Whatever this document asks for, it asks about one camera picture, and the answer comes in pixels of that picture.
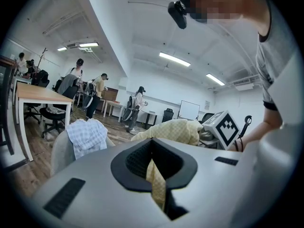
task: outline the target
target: whiteboard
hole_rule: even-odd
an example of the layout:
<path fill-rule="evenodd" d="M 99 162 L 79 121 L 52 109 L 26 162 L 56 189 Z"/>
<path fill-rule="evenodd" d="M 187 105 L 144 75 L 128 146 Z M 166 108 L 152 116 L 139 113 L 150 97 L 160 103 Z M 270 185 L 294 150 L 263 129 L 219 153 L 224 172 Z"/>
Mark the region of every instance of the whiteboard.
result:
<path fill-rule="evenodd" d="M 179 116 L 188 120 L 196 120 L 199 115 L 200 105 L 181 101 Z"/>

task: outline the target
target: black wristband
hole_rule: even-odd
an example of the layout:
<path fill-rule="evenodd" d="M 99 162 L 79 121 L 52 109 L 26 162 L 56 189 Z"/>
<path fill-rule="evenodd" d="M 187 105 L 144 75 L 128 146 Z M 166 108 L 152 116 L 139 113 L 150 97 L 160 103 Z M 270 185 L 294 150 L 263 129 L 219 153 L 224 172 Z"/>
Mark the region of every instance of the black wristband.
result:
<path fill-rule="evenodd" d="M 244 150 L 244 146 L 243 146 L 243 141 L 242 141 L 242 138 L 240 138 L 240 141 L 241 141 L 241 144 L 242 144 L 242 152 Z"/>
<path fill-rule="evenodd" d="M 238 144 L 237 144 L 237 141 L 236 141 L 236 140 L 234 141 L 234 144 L 235 144 L 236 149 L 237 149 L 237 152 L 238 152 Z"/>

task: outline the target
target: white marker cube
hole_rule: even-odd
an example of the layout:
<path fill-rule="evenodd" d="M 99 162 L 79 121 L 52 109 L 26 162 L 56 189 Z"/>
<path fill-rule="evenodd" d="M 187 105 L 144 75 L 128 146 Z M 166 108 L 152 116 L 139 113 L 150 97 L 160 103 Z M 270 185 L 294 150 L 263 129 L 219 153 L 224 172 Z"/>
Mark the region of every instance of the white marker cube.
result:
<path fill-rule="evenodd" d="M 229 111 L 218 112 L 203 124 L 205 131 L 210 131 L 224 147 L 229 149 L 231 144 L 238 138 L 239 128 L 229 114 Z"/>

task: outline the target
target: blue checkered cloth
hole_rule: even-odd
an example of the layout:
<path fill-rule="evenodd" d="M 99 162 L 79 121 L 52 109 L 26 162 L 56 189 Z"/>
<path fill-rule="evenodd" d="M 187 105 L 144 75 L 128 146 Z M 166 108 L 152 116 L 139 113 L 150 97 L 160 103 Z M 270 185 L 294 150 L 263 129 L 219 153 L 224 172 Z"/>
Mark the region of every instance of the blue checkered cloth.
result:
<path fill-rule="evenodd" d="M 96 119 L 89 119 L 87 122 L 79 119 L 67 126 L 66 131 L 73 143 L 76 160 L 86 154 L 106 149 L 108 130 Z"/>

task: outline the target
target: neck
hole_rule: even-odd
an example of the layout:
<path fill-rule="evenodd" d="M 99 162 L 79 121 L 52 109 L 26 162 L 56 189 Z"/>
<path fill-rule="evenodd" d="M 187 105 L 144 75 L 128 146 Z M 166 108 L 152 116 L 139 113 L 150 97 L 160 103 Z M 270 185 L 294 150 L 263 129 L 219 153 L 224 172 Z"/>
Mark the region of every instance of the neck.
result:
<path fill-rule="evenodd" d="M 268 33 L 270 12 L 266 0 L 242 0 L 243 18 L 248 20 L 261 36 Z"/>

